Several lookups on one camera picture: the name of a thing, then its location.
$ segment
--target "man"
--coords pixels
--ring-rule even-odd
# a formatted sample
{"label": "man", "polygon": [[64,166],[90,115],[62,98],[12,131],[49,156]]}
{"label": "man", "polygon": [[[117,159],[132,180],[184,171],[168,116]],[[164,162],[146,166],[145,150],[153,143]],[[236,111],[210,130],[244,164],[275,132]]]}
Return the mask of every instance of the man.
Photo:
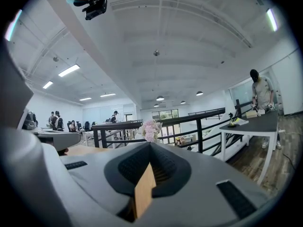
{"label": "man", "polygon": [[51,112],[51,116],[48,118],[48,122],[50,125],[52,125],[52,119],[53,119],[53,112]]}
{"label": "man", "polygon": [[53,127],[53,131],[56,131],[56,130],[57,130],[56,122],[57,122],[57,120],[58,120],[59,118],[60,118],[59,111],[56,111],[56,112],[55,112],[55,116],[52,118],[52,127]]}
{"label": "man", "polygon": [[[250,76],[254,83],[252,84],[252,108],[256,108],[258,104],[259,109],[272,110],[274,109],[274,89],[269,78],[260,77],[256,70],[250,71]],[[268,139],[264,138],[262,148],[268,146]],[[278,134],[276,141],[276,148],[281,149],[280,136]]]}
{"label": "man", "polygon": [[118,111],[114,111],[114,114],[112,115],[112,117],[109,119],[110,122],[112,123],[116,123],[117,119],[116,119],[116,115],[118,114]]}

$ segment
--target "flower bouquet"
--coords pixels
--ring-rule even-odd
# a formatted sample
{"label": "flower bouquet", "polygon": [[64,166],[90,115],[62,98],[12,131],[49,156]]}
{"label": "flower bouquet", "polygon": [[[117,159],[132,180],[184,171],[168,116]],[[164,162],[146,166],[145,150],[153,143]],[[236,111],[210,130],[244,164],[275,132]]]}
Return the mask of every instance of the flower bouquet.
{"label": "flower bouquet", "polygon": [[149,120],[144,122],[139,128],[138,134],[143,135],[148,142],[156,142],[161,129],[162,123],[156,122],[155,120]]}

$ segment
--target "floor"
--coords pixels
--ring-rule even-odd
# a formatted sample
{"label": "floor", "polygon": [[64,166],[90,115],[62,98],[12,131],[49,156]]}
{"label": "floor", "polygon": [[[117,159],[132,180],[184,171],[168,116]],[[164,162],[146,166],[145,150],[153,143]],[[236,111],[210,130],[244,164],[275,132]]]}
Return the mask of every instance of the floor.
{"label": "floor", "polygon": [[[300,160],[303,146],[303,115],[280,116],[279,129],[286,130],[286,133],[280,133],[282,149],[276,149],[273,152],[268,171],[261,185],[272,196],[283,189]],[[262,137],[253,137],[250,145],[243,147],[239,154],[229,161],[230,165],[255,182],[261,174],[267,154],[267,149],[261,148],[262,142]]]}

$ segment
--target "black chair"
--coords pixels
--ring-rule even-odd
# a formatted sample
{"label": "black chair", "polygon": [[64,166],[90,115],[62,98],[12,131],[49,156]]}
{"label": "black chair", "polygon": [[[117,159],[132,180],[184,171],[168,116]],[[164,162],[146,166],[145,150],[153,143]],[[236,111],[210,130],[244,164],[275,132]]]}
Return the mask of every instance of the black chair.
{"label": "black chair", "polygon": [[68,128],[68,131],[69,131],[69,132],[71,132],[70,125],[71,125],[71,121],[68,121],[68,122],[67,122],[67,128]]}
{"label": "black chair", "polygon": [[78,131],[80,131],[81,124],[77,121]]}
{"label": "black chair", "polygon": [[88,121],[86,121],[84,124],[84,130],[89,131],[89,122]]}

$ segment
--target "black metal railing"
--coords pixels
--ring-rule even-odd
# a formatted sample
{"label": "black metal railing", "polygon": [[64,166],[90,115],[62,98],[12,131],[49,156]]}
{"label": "black metal railing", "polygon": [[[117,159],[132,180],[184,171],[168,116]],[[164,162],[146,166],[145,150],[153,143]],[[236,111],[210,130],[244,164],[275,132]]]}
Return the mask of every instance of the black metal railing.
{"label": "black metal railing", "polygon": [[[225,109],[225,108],[216,108],[216,109],[212,109],[212,110],[204,110],[204,111],[200,111],[200,112],[188,113],[188,115],[192,116],[192,115],[197,115],[197,114],[204,114],[204,113],[207,113],[207,112],[220,111],[222,109]],[[218,120],[220,120],[220,118],[222,118],[222,114],[218,114],[216,116],[211,116],[211,117],[206,117],[205,120],[207,120],[207,119],[218,119]]]}
{"label": "black metal railing", "polygon": [[[103,148],[108,148],[114,143],[119,143],[116,148],[121,146],[121,144],[127,145],[129,142],[143,142],[142,140],[133,140],[131,138],[131,132],[133,132],[133,137],[135,135],[135,129],[140,128],[142,125],[143,120],[132,120],[132,121],[126,121],[126,122],[120,122],[120,123],[110,123],[110,124],[102,124],[102,125],[93,125],[91,128],[94,131],[94,142],[95,147],[99,148],[99,141],[102,142]],[[101,138],[98,137],[98,131],[101,133]],[[114,131],[111,132],[111,134],[106,135],[106,131]],[[117,137],[120,140],[107,140],[107,138],[119,134],[120,137]]]}
{"label": "black metal railing", "polygon": [[[251,102],[247,102],[244,104],[240,104],[239,101],[237,100],[237,104],[235,106],[236,109],[236,115],[234,117],[232,117],[232,120],[235,120],[237,117],[240,117],[246,113],[241,111],[241,108],[244,106],[247,106],[251,104]],[[215,148],[214,152],[212,153],[212,155],[217,155],[221,152],[221,144],[222,144],[222,139],[220,138],[219,142],[207,147],[207,148],[203,148],[203,142],[213,139],[219,135],[221,135],[221,133],[217,133],[215,135],[212,135],[210,137],[207,138],[203,138],[202,135],[202,131],[208,130],[210,128],[213,128],[215,126],[224,124],[228,121],[230,121],[230,119],[207,126],[202,128],[202,124],[201,124],[201,120],[205,119],[205,118],[211,118],[211,117],[215,117],[221,114],[225,113],[225,108],[219,108],[219,109],[215,109],[215,110],[207,110],[205,113],[198,113],[195,115],[189,115],[189,116],[185,116],[185,117],[179,117],[179,118],[172,118],[172,119],[165,119],[165,120],[158,120],[158,122],[162,123],[163,127],[167,127],[167,126],[173,126],[175,124],[180,124],[180,123],[184,123],[184,122],[190,122],[190,121],[196,121],[196,125],[197,125],[197,129],[193,130],[193,131],[187,131],[187,132],[182,132],[182,133],[178,133],[178,134],[173,134],[173,135],[168,135],[168,136],[163,136],[163,137],[159,137],[160,140],[163,139],[168,139],[168,138],[175,138],[178,136],[182,136],[182,135],[188,135],[188,134],[192,134],[192,133],[197,133],[198,134],[198,140],[193,141],[193,142],[189,142],[185,145],[181,145],[178,146],[180,148],[184,148],[184,147],[188,147],[191,145],[198,145],[198,152],[203,153],[205,151],[208,151],[212,148]],[[111,144],[114,143],[119,143],[118,147],[121,144],[125,144],[127,145],[128,143],[131,142],[143,142],[145,141],[145,139],[130,139],[129,135],[127,135],[127,131],[129,130],[135,130],[141,127],[142,125],[142,120],[137,120],[137,121],[131,121],[131,122],[122,122],[122,123],[113,123],[113,124],[103,124],[103,125],[94,125],[92,126],[92,129],[94,131],[94,139],[95,139],[95,147],[99,147],[99,141],[102,142],[102,147],[103,148],[107,148],[108,146],[110,146]],[[108,137],[112,136],[112,134],[110,135],[106,135],[106,131],[109,130],[116,130],[115,132],[113,132],[112,134],[120,134],[120,137],[118,137],[120,140],[107,140]],[[101,139],[98,138],[98,131],[101,131]],[[231,138],[234,137],[234,139],[232,140],[232,142],[228,145],[228,147],[230,147],[232,144],[234,144],[236,141],[238,141],[239,139],[242,138],[242,136],[238,136],[238,135],[234,135],[234,134],[227,134],[226,135],[226,142]]]}

